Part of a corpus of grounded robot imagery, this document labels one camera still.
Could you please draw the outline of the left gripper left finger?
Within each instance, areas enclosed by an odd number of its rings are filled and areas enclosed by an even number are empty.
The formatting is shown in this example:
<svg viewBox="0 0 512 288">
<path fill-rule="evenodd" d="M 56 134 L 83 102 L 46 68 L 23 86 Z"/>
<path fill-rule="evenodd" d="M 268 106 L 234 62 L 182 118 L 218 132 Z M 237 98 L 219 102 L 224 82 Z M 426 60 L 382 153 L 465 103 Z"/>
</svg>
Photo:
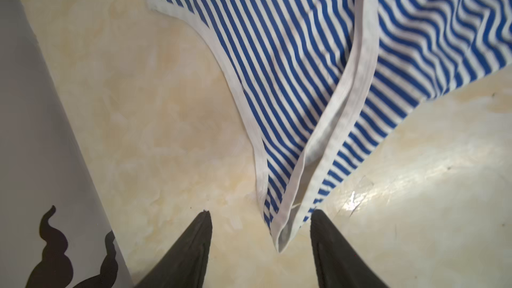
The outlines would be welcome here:
<svg viewBox="0 0 512 288">
<path fill-rule="evenodd" d="M 205 280 L 212 233 L 211 214 L 208 211 L 199 213 L 136 286 L 201 288 Z"/>
</svg>

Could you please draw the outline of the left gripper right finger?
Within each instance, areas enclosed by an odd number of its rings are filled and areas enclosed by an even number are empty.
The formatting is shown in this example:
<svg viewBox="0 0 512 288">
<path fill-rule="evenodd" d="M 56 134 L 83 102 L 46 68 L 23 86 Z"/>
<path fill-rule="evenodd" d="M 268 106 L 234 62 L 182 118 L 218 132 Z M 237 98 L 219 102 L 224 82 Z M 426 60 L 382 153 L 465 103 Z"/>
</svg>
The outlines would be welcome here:
<svg viewBox="0 0 512 288">
<path fill-rule="evenodd" d="M 310 235 L 320 287 L 387 287 L 320 209 L 311 216 Z"/>
</svg>

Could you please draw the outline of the blue white striped tank top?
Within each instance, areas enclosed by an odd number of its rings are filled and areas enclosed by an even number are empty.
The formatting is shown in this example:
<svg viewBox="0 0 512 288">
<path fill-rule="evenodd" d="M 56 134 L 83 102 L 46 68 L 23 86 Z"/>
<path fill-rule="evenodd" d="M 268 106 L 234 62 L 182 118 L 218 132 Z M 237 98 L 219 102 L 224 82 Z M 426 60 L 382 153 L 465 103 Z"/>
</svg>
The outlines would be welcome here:
<svg viewBox="0 0 512 288">
<path fill-rule="evenodd" d="M 214 54 L 283 251 L 422 102 L 511 63 L 511 0 L 147 0 Z"/>
</svg>

